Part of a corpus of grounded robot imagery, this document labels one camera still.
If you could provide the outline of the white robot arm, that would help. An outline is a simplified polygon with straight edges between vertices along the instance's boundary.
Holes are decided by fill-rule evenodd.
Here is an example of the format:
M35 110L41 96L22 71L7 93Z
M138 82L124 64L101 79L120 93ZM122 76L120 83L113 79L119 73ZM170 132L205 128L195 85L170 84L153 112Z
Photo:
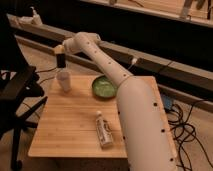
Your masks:
M150 84L103 52L96 33L78 32L54 48L58 59L65 53L83 52L117 87L117 109L130 171L176 171L176 160L157 98Z

